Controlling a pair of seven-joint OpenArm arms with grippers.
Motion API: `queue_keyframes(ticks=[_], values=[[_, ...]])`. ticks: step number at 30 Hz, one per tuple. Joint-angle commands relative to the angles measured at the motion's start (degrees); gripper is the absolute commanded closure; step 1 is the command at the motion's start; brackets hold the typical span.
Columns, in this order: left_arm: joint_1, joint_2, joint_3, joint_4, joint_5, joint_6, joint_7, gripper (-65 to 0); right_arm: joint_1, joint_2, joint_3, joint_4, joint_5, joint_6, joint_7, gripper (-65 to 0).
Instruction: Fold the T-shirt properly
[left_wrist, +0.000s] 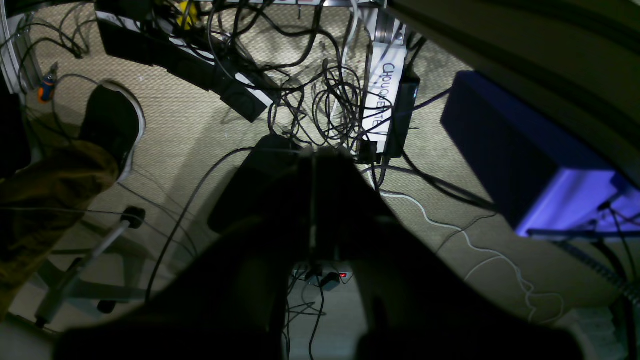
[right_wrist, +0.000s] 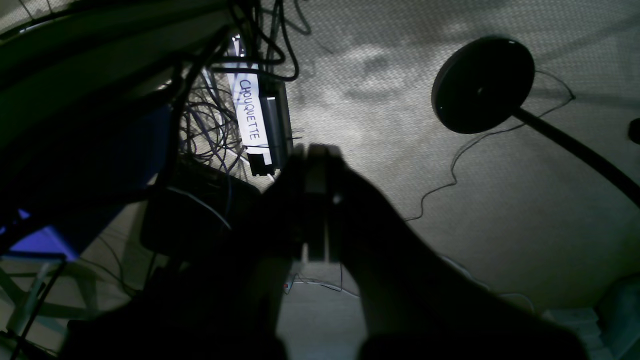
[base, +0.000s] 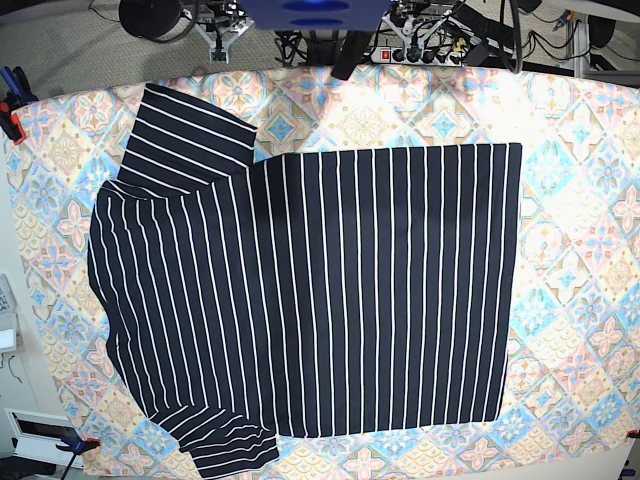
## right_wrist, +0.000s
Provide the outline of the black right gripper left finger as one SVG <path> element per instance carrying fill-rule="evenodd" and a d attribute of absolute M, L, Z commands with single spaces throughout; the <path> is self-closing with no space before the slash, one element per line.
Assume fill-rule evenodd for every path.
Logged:
<path fill-rule="evenodd" d="M 276 328 L 297 251 L 286 212 L 304 151 L 295 146 L 275 183 L 232 224 L 227 239 L 177 275 L 72 330 L 65 358 L 285 360 Z"/>

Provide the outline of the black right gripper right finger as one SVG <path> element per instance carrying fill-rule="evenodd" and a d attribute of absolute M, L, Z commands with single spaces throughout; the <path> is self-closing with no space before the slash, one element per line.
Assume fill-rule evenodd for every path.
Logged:
<path fill-rule="evenodd" d="M 358 285 L 361 360 L 586 360 L 581 340 L 446 264 L 336 146 L 306 153 L 306 245 Z"/>

